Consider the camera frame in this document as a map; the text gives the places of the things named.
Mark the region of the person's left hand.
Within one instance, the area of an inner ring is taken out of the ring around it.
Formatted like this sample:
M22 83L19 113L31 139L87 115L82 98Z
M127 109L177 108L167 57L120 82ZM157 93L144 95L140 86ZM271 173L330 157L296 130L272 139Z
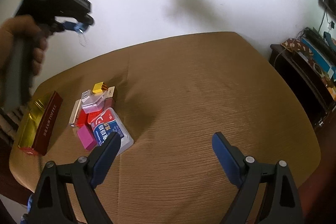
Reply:
M16 16L6 20L1 25L1 80L5 79L6 63L12 52L14 41L17 38L37 39L33 50L33 75L37 76L41 69L47 50L47 35L35 24L29 15Z

